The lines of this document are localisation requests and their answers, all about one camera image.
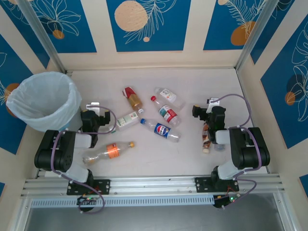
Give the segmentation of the square clear bottle green-white label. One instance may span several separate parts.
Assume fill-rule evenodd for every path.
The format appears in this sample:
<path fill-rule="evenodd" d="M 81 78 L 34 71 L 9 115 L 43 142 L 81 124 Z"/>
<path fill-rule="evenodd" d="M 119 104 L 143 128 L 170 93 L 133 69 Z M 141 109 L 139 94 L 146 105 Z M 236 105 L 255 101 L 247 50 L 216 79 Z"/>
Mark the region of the square clear bottle green-white label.
<path fill-rule="evenodd" d="M 116 131 L 124 131 L 140 122 L 140 117 L 136 112 L 132 112 L 116 120 L 116 127 L 112 133 Z"/>

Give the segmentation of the brown white label bottle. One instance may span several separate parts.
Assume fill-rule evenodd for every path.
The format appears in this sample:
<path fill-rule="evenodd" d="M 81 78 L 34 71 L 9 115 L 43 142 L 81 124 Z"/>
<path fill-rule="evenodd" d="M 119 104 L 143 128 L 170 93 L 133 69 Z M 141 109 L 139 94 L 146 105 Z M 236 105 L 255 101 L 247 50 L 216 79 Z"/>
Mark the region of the brown white label bottle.
<path fill-rule="evenodd" d="M 206 122 L 203 124 L 202 139 L 203 139 L 203 153 L 209 154 L 212 142 L 210 140 L 209 128 L 208 128 L 208 124 Z"/>

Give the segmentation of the amber tea bottle red label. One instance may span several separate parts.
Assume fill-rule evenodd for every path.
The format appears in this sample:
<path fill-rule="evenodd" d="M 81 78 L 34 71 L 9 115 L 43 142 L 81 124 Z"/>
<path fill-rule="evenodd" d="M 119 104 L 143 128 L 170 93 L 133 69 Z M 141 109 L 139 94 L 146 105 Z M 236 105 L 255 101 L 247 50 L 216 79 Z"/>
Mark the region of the amber tea bottle red label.
<path fill-rule="evenodd" d="M 135 112 L 137 112 L 138 114 L 144 113 L 143 103 L 141 102 L 140 98 L 137 96 L 132 87 L 124 88 L 122 93 L 126 97 L 130 106 Z"/>

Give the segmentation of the clear bottle orange label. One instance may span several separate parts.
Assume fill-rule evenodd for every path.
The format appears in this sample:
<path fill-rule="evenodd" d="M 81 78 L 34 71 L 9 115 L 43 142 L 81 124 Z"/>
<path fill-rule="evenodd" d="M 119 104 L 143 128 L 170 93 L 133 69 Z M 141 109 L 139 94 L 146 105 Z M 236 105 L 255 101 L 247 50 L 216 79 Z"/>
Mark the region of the clear bottle orange label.
<path fill-rule="evenodd" d="M 134 148 L 135 143 L 129 142 L 114 142 L 103 145 L 98 148 L 91 148 L 84 152 L 82 161 L 86 166 L 94 165 L 100 160 L 113 159 L 120 157 L 128 149 Z"/>

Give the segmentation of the clear bottle red cap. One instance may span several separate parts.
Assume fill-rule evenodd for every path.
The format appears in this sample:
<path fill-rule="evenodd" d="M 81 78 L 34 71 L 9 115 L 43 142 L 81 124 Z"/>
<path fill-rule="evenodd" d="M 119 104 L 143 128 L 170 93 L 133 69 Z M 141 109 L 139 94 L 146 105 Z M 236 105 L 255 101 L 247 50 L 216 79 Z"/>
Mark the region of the clear bottle red cap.
<path fill-rule="evenodd" d="M 177 127 L 181 123 L 177 113 L 164 101 L 159 100 L 156 96 L 152 96 L 151 101 L 155 104 L 160 116 L 172 127 Z"/>

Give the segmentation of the clear bottle white printed label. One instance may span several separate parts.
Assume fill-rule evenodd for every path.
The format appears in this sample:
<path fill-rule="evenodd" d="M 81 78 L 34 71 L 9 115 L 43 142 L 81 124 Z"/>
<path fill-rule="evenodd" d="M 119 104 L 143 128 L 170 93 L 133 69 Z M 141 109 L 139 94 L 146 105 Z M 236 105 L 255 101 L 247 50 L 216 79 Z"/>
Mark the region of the clear bottle white printed label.
<path fill-rule="evenodd" d="M 178 110 L 181 110 L 185 105 L 185 101 L 170 89 L 156 87 L 154 91 L 158 98 L 166 101 L 170 106 L 173 106 Z"/>

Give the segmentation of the Pepsi bottle blue cap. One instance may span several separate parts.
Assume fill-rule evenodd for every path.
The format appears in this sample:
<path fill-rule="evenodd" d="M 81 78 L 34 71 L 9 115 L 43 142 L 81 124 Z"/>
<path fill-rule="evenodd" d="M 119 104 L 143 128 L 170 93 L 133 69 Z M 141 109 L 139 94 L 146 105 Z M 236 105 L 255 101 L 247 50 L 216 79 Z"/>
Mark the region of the Pepsi bottle blue cap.
<path fill-rule="evenodd" d="M 155 133 L 156 135 L 163 137 L 171 142 L 179 142 L 181 134 L 174 128 L 170 128 L 162 123 L 157 122 L 154 119 L 142 118 L 140 123 L 147 128 L 149 131 Z"/>

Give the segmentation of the white lined trash bin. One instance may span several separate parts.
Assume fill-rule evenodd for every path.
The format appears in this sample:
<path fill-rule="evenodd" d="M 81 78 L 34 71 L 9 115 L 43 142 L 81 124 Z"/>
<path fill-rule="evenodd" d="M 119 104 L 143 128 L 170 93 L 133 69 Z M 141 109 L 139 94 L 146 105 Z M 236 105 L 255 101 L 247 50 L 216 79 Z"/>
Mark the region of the white lined trash bin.
<path fill-rule="evenodd" d="M 44 72 L 23 80 L 7 98 L 6 106 L 37 131 L 62 131 L 81 105 L 81 95 L 66 74 Z"/>

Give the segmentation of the black controller board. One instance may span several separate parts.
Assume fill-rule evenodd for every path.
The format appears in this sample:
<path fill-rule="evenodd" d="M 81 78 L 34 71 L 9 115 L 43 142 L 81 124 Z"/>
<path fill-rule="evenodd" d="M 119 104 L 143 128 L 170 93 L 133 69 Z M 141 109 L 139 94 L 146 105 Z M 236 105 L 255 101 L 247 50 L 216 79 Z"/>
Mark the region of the black controller board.
<path fill-rule="evenodd" d="M 213 206 L 218 209 L 224 209 L 227 205 L 238 199 L 236 195 L 214 195 Z"/>
<path fill-rule="evenodd" d="M 80 196 L 77 198 L 77 206 L 95 205 L 97 198 Z"/>

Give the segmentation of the blue floral wall panel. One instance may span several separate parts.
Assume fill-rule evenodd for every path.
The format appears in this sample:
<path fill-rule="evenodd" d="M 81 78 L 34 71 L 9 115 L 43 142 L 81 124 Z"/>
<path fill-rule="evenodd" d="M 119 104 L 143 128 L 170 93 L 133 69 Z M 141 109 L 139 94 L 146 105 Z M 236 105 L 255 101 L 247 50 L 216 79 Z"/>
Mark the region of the blue floral wall panel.
<path fill-rule="evenodd" d="M 32 72 L 0 35 L 0 148 L 16 154 L 26 123 L 6 106 L 7 97 Z"/>
<path fill-rule="evenodd" d="M 240 50 L 247 42 L 267 0 L 217 0 L 204 51 Z"/>
<path fill-rule="evenodd" d="M 308 0 L 279 0 L 250 53 L 252 65 L 277 55 L 288 42 L 284 60 L 308 67 Z"/>
<path fill-rule="evenodd" d="M 33 0 L 31 6 L 58 53 L 96 53 L 81 0 Z"/>
<path fill-rule="evenodd" d="M 117 52 L 182 51 L 191 0 L 106 0 Z"/>
<path fill-rule="evenodd" d="M 48 67 L 50 57 L 32 30 L 30 24 L 17 5 L 17 2 L 15 0 L 0 0 L 0 6 L 7 13 L 8 17 L 11 19 L 15 27 L 18 29 L 34 54 L 46 69 Z"/>
<path fill-rule="evenodd" d="M 308 18 L 269 66 L 261 83 L 287 148 L 308 138 Z"/>

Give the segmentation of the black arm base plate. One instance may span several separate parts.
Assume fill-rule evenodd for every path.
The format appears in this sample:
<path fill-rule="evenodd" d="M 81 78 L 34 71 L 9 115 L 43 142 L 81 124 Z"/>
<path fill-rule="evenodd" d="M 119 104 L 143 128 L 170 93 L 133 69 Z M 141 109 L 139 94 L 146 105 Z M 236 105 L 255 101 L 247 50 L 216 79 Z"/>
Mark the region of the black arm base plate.
<path fill-rule="evenodd" d="M 238 192 L 239 185 L 234 180 L 212 180 L 210 177 L 197 177 L 194 179 L 198 193 L 225 193 Z"/>
<path fill-rule="evenodd" d="M 87 185 L 98 191 L 102 195 L 108 195 L 110 189 L 110 180 L 90 180 Z M 76 183 L 69 183 L 66 191 L 67 195 L 90 195 L 95 194 L 92 189 Z"/>

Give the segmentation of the aluminium frame rail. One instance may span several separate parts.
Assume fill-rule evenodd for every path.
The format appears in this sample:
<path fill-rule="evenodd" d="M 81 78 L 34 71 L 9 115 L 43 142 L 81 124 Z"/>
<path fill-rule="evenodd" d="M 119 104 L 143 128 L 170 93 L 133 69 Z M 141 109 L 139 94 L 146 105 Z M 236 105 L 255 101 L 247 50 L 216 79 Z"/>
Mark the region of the aluminium frame rail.
<path fill-rule="evenodd" d="M 194 179 L 203 176 L 97 177 L 110 180 L 109 196 L 171 196 L 211 194 L 197 192 Z M 247 174 L 238 179 L 239 193 L 283 193 L 279 174 Z M 22 198 L 60 198 L 66 196 L 68 181 L 60 177 L 26 179 Z"/>

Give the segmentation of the aluminium corner post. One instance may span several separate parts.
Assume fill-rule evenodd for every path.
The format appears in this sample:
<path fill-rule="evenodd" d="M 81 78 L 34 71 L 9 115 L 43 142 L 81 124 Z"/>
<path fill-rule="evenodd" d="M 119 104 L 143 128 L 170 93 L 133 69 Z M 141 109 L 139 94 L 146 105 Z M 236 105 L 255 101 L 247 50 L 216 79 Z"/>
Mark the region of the aluminium corner post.
<path fill-rule="evenodd" d="M 255 26 L 253 27 L 253 30 L 250 34 L 250 36 L 247 39 L 246 44 L 244 45 L 244 48 L 240 54 L 240 57 L 236 63 L 235 70 L 238 74 L 242 67 L 244 66 L 245 61 L 249 58 L 250 53 L 252 49 L 254 48 L 257 40 L 259 39 L 264 27 L 266 26 L 268 20 L 271 17 L 272 12 L 274 11 L 277 2 L 279 0 L 266 0 L 265 6 L 263 10 L 261 11 Z"/>
<path fill-rule="evenodd" d="M 41 24 L 30 3 L 27 0 L 16 0 L 16 2 L 22 14 L 29 23 L 30 27 L 36 34 L 36 37 L 42 44 L 44 50 L 46 51 L 50 59 L 53 61 L 54 65 L 60 70 L 61 73 L 66 74 L 67 70 L 64 67 L 61 59 L 59 58 L 57 50 L 55 49 L 53 43 L 51 42 L 47 32 L 45 31 L 43 25 Z"/>

